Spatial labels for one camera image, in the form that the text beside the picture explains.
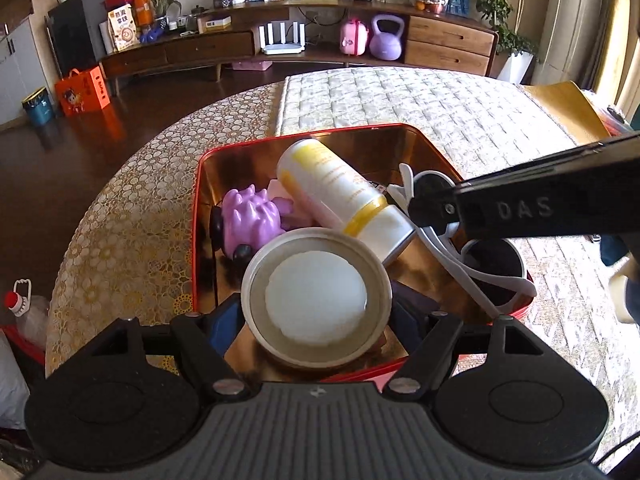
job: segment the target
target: plastic bottle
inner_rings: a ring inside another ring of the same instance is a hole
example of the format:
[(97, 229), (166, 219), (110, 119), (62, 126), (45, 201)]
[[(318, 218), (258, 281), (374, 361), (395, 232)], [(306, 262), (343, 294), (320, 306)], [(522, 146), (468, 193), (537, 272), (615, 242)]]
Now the plastic bottle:
[(387, 265), (408, 245), (414, 228), (382, 193), (315, 139), (299, 140), (276, 169), (284, 189), (322, 226), (357, 238)]
[[(28, 284), (27, 296), (16, 292), (19, 283)], [(44, 350), (47, 345), (49, 301), (42, 296), (31, 295), (31, 280), (15, 282), (14, 290), (4, 297), (4, 306), (14, 313), (20, 336)]]

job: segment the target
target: white quilted tablecloth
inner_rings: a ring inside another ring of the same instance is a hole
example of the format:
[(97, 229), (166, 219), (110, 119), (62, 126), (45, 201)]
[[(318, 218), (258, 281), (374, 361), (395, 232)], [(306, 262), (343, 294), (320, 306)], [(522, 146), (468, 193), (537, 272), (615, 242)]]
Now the white quilted tablecloth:
[[(575, 146), (521, 88), (480, 76), (410, 68), (353, 68), (289, 77), (276, 134), (401, 122), (419, 128), (463, 178)], [(583, 237), (514, 240), (539, 296), (525, 324), (592, 381), (610, 407), (598, 455), (640, 429), (640, 335), (619, 324), (611, 269)], [(620, 452), (605, 469), (624, 456)]]

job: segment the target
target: kettlebell handle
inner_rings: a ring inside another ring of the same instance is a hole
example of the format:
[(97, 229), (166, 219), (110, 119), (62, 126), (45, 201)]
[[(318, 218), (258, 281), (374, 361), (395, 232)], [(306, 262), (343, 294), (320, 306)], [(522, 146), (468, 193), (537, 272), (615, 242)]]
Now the kettlebell handle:
[(373, 28), (373, 32), (375, 34), (380, 34), (380, 29), (378, 28), (378, 22), (394, 22), (398, 24), (398, 31), (396, 32), (396, 38), (400, 39), (402, 37), (402, 33), (404, 32), (404, 20), (399, 16), (394, 16), (392, 14), (379, 14), (373, 20), (371, 20), (371, 28)]

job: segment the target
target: trash can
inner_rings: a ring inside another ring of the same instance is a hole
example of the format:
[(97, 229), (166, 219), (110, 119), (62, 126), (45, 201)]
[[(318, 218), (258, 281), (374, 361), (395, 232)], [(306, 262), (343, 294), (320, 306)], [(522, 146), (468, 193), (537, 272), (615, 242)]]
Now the trash can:
[(22, 108), (27, 112), (33, 126), (42, 126), (54, 116), (49, 100), (49, 92), (42, 87), (22, 100)]

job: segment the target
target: white wifi router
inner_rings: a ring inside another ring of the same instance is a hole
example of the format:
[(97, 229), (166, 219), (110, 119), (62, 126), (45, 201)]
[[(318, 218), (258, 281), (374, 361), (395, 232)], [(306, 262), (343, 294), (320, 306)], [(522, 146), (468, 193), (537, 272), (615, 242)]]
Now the white wifi router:
[(260, 48), (269, 55), (274, 54), (300, 54), (305, 49), (305, 24), (293, 22), (293, 43), (287, 43), (285, 23), (280, 22), (280, 43), (273, 41), (273, 23), (267, 23), (267, 44), (264, 37), (264, 26), (258, 27), (260, 34)]

